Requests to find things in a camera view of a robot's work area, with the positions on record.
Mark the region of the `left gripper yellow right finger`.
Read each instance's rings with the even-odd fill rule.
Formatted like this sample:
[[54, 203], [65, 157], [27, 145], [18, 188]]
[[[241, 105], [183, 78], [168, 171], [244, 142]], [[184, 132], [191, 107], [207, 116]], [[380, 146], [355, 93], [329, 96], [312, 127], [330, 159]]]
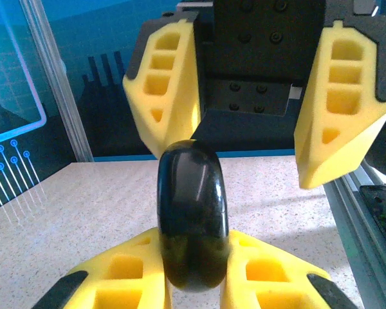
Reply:
[[243, 232], [229, 232], [221, 308], [355, 308], [321, 268]]

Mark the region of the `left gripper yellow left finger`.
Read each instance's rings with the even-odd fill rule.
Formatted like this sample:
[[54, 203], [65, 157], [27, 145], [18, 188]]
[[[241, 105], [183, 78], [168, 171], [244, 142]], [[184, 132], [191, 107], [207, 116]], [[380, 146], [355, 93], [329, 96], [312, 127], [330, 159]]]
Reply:
[[72, 268], [34, 308], [172, 308], [157, 228]]

